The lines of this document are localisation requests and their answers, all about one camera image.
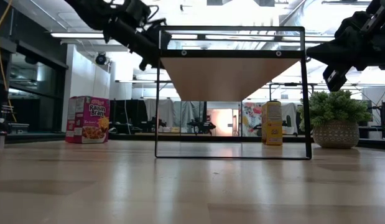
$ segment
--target yellow box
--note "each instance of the yellow box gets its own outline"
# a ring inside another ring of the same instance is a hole
[[[282,109],[279,101],[268,101],[262,106],[262,143],[282,145]]]

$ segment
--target security camera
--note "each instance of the security camera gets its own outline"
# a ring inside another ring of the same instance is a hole
[[[108,62],[105,52],[98,53],[98,56],[95,58],[97,65],[105,65]]]

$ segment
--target potted plant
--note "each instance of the potted plant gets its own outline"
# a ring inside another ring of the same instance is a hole
[[[369,121],[367,103],[351,99],[350,91],[313,92],[310,99],[310,124],[315,143],[322,147],[349,149],[358,144],[358,122]],[[304,130],[303,107],[299,109]]]

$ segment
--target green plant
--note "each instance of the green plant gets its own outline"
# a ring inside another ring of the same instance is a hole
[[[313,92],[310,99],[310,123],[312,127],[319,127],[327,121],[369,121],[371,114],[368,113],[368,104],[364,101],[351,99],[350,91],[336,91],[325,93]],[[302,122],[300,129],[304,130],[304,109],[298,109]]]

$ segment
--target raisin bran box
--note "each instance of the raisin bran box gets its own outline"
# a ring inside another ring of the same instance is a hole
[[[109,100],[91,96],[69,99],[66,142],[104,143],[108,141]]]

